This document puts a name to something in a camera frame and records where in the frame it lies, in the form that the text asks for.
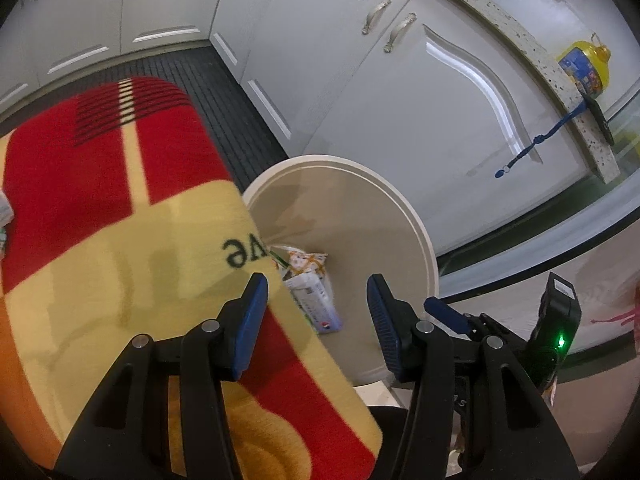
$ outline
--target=bottle label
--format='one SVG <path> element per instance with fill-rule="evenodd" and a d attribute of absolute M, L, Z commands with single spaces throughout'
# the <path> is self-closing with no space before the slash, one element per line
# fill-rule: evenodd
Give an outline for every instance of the bottle label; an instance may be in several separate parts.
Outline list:
<path fill-rule="evenodd" d="M 579 48 L 572 48 L 559 63 L 568 76 L 574 80 L 581 94 L 593 98 L 602 94 L 602 80 L 589 58 Z"/>

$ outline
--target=cabinet handle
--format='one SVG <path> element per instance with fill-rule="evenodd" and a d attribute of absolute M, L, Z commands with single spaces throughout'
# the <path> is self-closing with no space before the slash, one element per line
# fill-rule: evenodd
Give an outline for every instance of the cabinet handle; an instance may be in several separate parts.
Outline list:
<path fill-rule="evenodd" d="M 410 12 L 409 15 L 404 20 L 402 20 L 402 22 L 398 23 L 398 26 L 394 30 L 392 30 L 391 34 L 389 35 L 389 41 L 386 43 L 384 48 L 385 54 L 389 54 L 394 49 L 394 43 L 396 41 L 396 38 L 398 38 L 398 34 L 405 30 L 416 19 L 417 16 L 415 15 L 415 12 Z"/>
<path fill-rule="evenodd" d="M 369 31 L 371 30 L 371 23 L 373 22 L 375 17 L 379 15 L 379 13 L 382 12 L 382 9 L 387 7 L 390 3 L 391 0 L 382 0 L 379 4 L 377 4 L 375 7 L 373 7 L 373 9 L 369 11 L 369 13 L 367 14 L 367 20 L 364 22 L 364 27 L 362 27 L 363 34 L 367 35 L 369 33 Z"/>

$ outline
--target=white trash bin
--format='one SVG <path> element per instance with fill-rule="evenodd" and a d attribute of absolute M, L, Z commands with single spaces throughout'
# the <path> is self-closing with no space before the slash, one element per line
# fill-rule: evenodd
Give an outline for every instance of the white trash bin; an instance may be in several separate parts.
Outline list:
<path fill-rule="evenodd" d="M 385 380 L 366 298 L 380 272 L 396 298 L 425 319 L 425 298 L 438 295 L 438 267 L 429 236 L 402 194 L 373 171 L 330 155 L 290 158 L 261 174 L 244 192 L 267 245 L 327 253 L 340 332 L 321 341 L 354 386 Z"/>

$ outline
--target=blue lanyard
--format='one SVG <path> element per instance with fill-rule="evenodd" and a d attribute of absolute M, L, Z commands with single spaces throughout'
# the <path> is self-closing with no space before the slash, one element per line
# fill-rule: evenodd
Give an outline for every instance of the blue lanyard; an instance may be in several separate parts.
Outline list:
<path fill-rule="evenodd" d="M 585 101 L 584 99 L 582 100 L 582 102 L 577 105 L 577 107 L 575 107 L 575 110 L 571 113 L 568 113 L 567 115 L 565 115 L 562 119 L 560 119 L 558 121 L 558 124 L 556 124 L 556 126 L 554 126 L 553 128 L 551 128 L 549 130 L 548 134 L 545 135 L 538 135 L 535 136 L 533 139 L 533 142 L 527 146 L 524 150 L 522 150 L 518 155 L 516 155 L 515 158 L 511 159 L 510 163 L 507 164 L 505 167 L 503 167 L 501 170 L 498 170 L 495 172 L 495 177 L 496 178 L 500 178 L 501 176 L 503 176 L 505 173 L 509 173 L 509 171 L 511 170 L 511 168 L 513 167 L 513 165 L 518 162 L 523 156 L 527 155 L 527 153 L 529 153 L 531 150 L 533 150 L 533 147 L 536 144 L 542 144 L 543 142 L 545 142 L 545 140 L 547 140 L 549 137 L 551 137 L 554 133 L 556 133 L 560 128 L 562 128 L 562 126 L 564 126 L 568 121 L 570 121 L 571 119 L 573 119 L 574 117 L 577 117 L 578 115 L 580 115 L 582 112 L 585 112 L 587 110 L 587 101 Z"/>

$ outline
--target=metal screw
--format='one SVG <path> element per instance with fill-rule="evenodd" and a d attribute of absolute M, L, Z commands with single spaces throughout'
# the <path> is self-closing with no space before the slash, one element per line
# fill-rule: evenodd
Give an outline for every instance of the metal screw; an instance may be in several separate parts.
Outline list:
<path fill-rule="evenodd" d="M 131 344 L 135 348 L 144 348 L 149 343 L 149 336 L 146 334 L 138 334 L 131 340 Z"/>
<path fill-rule="evenodd" d="M 215 319 L 207 319 L 200 325 L 200 328 L 204 332 L 215 332 L 220 328 L 220 323 L 218 323 Z"/>
<path fill-rule="evenodd" d="M 497 350 L 498 348 L 502 348 L 502 345 L 504 345 L 504 341 L 500 339 L 497 335 L 489 336 L 486 339 L 486 343 L 495 350 Z"/>
<path fill-rule="evenodd" d="M 435 329 L 431 321 L 425 320 L 418 321 L 418 323 L 415 324 L 415 328 L 418 332 L 422 332 L 423 334 L 430 334 Z"/>

